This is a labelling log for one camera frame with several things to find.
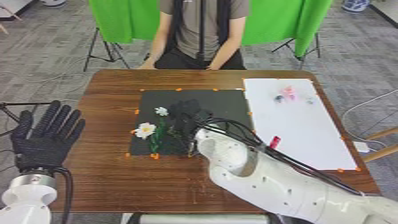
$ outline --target black robotic glove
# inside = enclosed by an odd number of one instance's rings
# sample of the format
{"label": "black robotic glove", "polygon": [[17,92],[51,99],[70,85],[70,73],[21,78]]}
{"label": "black robotic glove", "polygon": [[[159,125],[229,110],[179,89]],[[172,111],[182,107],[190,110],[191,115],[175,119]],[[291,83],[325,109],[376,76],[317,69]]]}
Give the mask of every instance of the black robotic glove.
{"label": "black robotic glove", "polygon": [[190,136],[198,124],[213,117],[213,113],[200,108],[197,100],[188,100],[170,105],[168,116],[174,121],[174,131],[182,136]]}
{"label": "black robotic glove", "polygon": [[15,167],[21,172],[39,167],[62,167],[85,126],[85,120],[78,119],[79,111],[74,110],[70,114],[69,112],[70,107],[60,107],[60,102],[53,101],[30,136],[33,117],[30,111],[21,112],[19,125],[10,134]]}

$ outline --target black mat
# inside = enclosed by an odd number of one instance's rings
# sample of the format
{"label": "black mat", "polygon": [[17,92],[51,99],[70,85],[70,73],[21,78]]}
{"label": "black mat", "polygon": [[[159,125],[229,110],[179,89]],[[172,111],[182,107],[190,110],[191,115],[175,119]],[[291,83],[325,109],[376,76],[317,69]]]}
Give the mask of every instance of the black mat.
{"label": "black mat", "polygon": [[[179,101],[197,100],[200,104],[200,108],[213,112],[213,117],[232,119],[248,127],[250,124],[250,116],[248,116],[248,107],[243,92],[239,90],[190,90],[190,91],[145,91],[142,93],[140,99],[140,114],[134,123],[134,129],[138,125],[145,122],[158,125],[158,115],[154,114],[154,108],[163,107],[168,109],[170,105]],[[168,117],[165,118],[166,127],[172,122]],[[163,144],[158,150],[159,155],[184,155],[186,147],[179,140],[165,134]],[[131,140],[131,155],[149,155],[149,143],[145,140],[133,136]]]}

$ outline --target gray shirt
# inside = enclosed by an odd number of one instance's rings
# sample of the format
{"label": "gray shirt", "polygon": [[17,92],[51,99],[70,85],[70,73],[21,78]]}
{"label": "gray shirt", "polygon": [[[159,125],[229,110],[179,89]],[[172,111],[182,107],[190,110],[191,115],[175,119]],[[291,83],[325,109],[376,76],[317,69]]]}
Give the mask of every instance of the gray shirt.
{"label": "gray shirt", "polygon": [[[174,0],[159,0],[159,11],[172,15]],[[248,0],[230,0],[230,19],[248,16]],[[200,1],[182,2],[182,22],[181,35],[177,36],[177,49],[195,58],[198,52],[198,24],[200,24]],[[204,31],[204,60],[211,61],[218,44],[218,24],[216,24],[216,0],[206,1],[206,31]]]}

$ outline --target wooden table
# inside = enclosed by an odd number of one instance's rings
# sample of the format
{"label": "wooden table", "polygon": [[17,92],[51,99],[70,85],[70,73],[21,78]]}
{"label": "wooden table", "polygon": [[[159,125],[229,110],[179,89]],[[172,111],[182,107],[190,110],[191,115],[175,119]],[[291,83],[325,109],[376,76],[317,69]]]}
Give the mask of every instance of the wooden table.
{"label": "wooden table", "polygon": [[[72,212],[259,213],[211,183],[207,161],[197,157],[126,157],[142,90],[243,88],[241,78],[305,78],[314,82],[360,172],[330,171],[367,193],[378,188],[341,126],[314,75],[301,71],[101,70],[79,101],[86,127],[65,166],[74,177]],[[63,207],[63,188],[53,204]]]}

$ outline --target tripod stand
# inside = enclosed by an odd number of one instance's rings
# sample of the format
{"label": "tripod stand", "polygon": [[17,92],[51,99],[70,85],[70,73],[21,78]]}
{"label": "tripod stand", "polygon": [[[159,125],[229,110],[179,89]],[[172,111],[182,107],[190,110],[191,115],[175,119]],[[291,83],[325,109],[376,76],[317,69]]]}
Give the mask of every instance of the tripod stand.
{"label": "tripod stand", "polygon": [[[0,103],[0,111],[5,113],[5,115],[8,116],[8,118],[14,120],[15,123],[19,123],[19,117],[15,116],[15,114],[12,113],[12,111],[8,110],[8,106],[33,106],[33,109],[31,109],[31,114],[37,110],[37,107],[40,105],[49,105],[51,103],[5,103],[1,102]],[[3,137],[5,135],[8,135],[12,133],[12,130],[5,131],[1,134],[0,134],[0,137]]]}
{"label": "tripod stand", "polygon": [[97,57],[97,56],[92,55],[92,50],[94,50],[94,45],[95,45],[95,38],[97,38],[97,35],[99,35],[99,28],[95,28],[94,37],[92,37],[92,41],[90,41],[88,54],[86,54],[85,64],[83,64],[83,72],[86,71],[90,58],[101,59],[101,60],[106,61],[106,62],[115,62],[117,60],[120,60],[124,66],[126,66],[126,68],[129,69],[127,63],[126,63],[126,61],[124,61],[124,58],[122,58],[122,56],[120,56],[120,52],[118,52],[118,50],[120,50],[122,48],[120,48],[120,45],[118,45],[117,43],[108,43],[108,42],[102,40],[102,46],[104,46],[104,50],[106,50],[106,54],[108,54],[108,59],[106,59],[106,58],[101,58],[101,57]]}
{"label": "tripod stand", "polygon": [[[291,47],[289,47],[289,43],[291,43],[293,41],[294,41],[294,38],[291,38],[289,41],[277,47],[277,49],[271,51],[271,53],[275,53],[282,47],[287,47],[291,53],[294,54],[294,50],[293,50]],[[321,54],[319,54],[319,35],[317,35],[317,33],[314,34],[314,44],[316,44],[316,46],[314,46],[312,50],[305,50],[305,54],[303,54],[303,56],[301,56],[301,57],[296,57],[296,56],[294,56],[296,60],[300,61],[300,67],[298,67],[298,70],[301,70],[301,67],[303,67],[305,57],[307,57],[307,55],[309,55],[314,51],[316,51],[316,53],[317,53],[317,58],[321,57]]]}

